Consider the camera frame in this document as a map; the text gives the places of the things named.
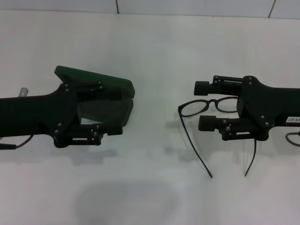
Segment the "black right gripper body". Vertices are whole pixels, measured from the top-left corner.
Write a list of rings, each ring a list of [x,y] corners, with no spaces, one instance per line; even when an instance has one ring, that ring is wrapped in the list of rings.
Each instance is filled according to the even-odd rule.
[[[260,127],[299,127],[300,89],[275,88],[254,76],[245,76],[237,102],[239,117]]]

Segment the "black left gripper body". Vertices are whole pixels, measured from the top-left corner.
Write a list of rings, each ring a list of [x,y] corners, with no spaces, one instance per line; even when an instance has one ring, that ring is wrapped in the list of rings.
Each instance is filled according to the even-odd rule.
[[[0,136],[49,135],[57,148],[72,142],[68,128],[79,124],[74,87],[60,85],[51,94],[0,100]]]

